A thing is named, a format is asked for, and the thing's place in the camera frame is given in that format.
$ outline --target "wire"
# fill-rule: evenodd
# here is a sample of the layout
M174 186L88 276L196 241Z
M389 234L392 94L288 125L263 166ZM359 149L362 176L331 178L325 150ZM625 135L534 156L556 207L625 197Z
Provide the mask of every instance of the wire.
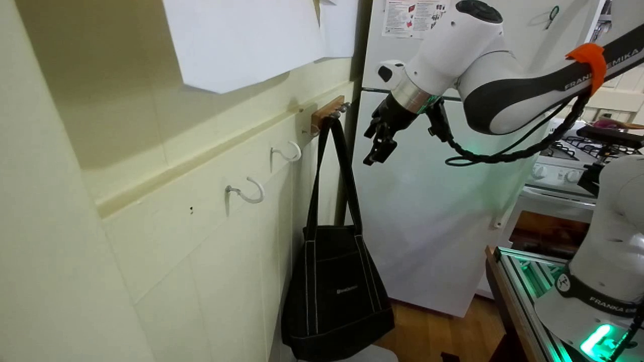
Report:
M584 106L587 104L590 101L590 90L584 90L582 94L578 94L578 101L573 103L570 114L563 119L563 123L551 132L548 135L546 138L541 138L540 142L526 147L526 149L521 149L521 150L515 150L515 153L506 153L510 149L515 149L516 145L521 145L530 135L534 135L540 126L544 126L548 120L554 119L554 114L557 114L568 103L563 101L549 116L546 116L541 123L538 123L534 129L530 129L518 140L515 140L512 145L501 149L499 153L494 155L476 155L476 153L470 153L467 149L463 149L451 135L446 136L446 142L449 147L452 147L458 155L456 156L449 156L445 161L445 165L451 165L451 166L470 166L470 165L476 165L476 162L510 162L510 161L516 161L516 158L526 158L544 149L548 149L551 142L556 142L557 138L561 138L570 129L571 125L580 119L580 114L584 112Z

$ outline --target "black strap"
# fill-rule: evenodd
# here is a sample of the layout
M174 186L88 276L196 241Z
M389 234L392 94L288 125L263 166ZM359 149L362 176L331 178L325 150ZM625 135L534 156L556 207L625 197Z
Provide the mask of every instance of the black strap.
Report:
M340 125L338 119L325 119L321 123L321 126L319 126L318 168L315 168L313 191L310 194L310 204L307 204L307 220L305 220L305 229L303 229L305 236L311 236L313 230L318 229L319 168L321 168L328 130L331 130L334 140L335 140L335 155L338 155L338 162L340 162L340 178L342 178L342 184L345 186L345 200L348 200L350 215L353 219L353 227L358 230L362 229L358 191L356 191L353 172L352 172L352 166L350 166L350 161L348 161L348 147L345 147L345 138L343 138L343 132L342 132L342 125Z

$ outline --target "paper sheet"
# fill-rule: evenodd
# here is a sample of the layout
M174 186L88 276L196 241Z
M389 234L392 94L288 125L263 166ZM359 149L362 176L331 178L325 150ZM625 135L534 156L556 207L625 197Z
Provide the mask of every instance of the paper sheet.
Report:
M307 0L162 0L185 83L229 93L321 57Z
M319 29L324 38L324 56L352 56L356 47L359 0L324 0L319 1Z

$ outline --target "wall hook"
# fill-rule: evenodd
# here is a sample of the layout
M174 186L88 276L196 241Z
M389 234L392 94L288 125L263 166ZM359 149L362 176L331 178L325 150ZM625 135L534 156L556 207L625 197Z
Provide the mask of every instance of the wall hook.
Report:
M258 180L254 180L252 176L245 176L245 180L249 180L249 183L254 183L258 186L258 192L260 192L258 197L247 197L247 194L241 192L241 188L227 184L225 186L225 199L229 199L229 192L238 192L247 203L262 203L263 194L266 194L263 186Z
M282 149L270 147L270 161L274 161L274 155L278 153L282 158L296 162L302 158L302 147L296 140L289 140L296 155L286 155Z

